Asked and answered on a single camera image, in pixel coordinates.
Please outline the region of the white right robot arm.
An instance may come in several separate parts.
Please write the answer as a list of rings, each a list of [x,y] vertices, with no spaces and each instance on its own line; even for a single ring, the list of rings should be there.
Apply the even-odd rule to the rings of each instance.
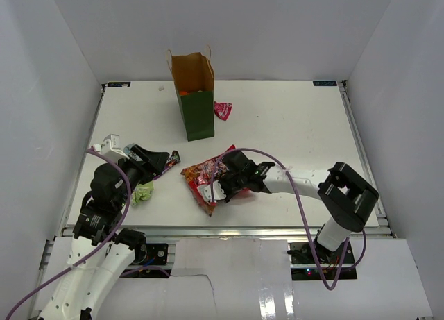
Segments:
[[[213,195],[228,202],[243,190],[275,194],[294,193],[321,201],[330,214],[318,232],[314,257],[321,263],[333,261],[339,247],[352,233],[364,230],[379,200],[379,192],[350,165],[336,162],[327,170],[289,171],[278,162],[256,164],[240,150],[222,158],[227,171],[218,177]]]

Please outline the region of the large red candy bag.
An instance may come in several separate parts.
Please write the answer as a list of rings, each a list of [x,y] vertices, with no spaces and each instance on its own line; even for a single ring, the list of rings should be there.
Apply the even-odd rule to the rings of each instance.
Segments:
[[[184,176],[185,182],[189,190],[193,194],[193,197],[209,217],[212,216],[216,205],[207,203],[198,191],[198,187],[202,185],[209,185],[213,172],[213,167],[216,164],[218,158],[218,156],[215,156],[204,162],[186,167],[180,172],[180,174]]]

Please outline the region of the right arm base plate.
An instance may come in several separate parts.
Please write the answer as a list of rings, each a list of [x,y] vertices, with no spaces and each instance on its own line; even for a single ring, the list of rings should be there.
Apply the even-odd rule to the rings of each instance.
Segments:
[[[333,280],[338,268],[339,261],[343,252],[343,246],[335,251],[321,251],[318,254],[321,269],[327,280]],[[319,270],[314,262],[311,249],[307,242],[292,242],[288,245],[287,254],[289,255],[291,278],[292,281],[321,281]],[[345,253],[339,280],[356,280],[356,269],[350,269],[355,263],[355,255],[353,253],[351,244],[348,244]]]

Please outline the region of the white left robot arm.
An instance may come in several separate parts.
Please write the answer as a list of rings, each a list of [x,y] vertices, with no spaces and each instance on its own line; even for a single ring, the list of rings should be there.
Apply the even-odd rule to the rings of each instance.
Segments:
[[[94,319],[124,270],[146,257],[145,235],[121,225],[136,187],[161,175],[169,154],[136,144],[127,151],[93,146],[88,153],[104,163],[94,170],[66,267],[50,279],[57,286],[38,319]]]

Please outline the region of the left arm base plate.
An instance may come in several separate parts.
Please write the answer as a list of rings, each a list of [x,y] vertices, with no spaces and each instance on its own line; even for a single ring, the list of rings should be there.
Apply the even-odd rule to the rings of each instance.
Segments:
[[[169,245],[165,243],[145,243],[135,252],[132,266],[162,266],[168,262]]]

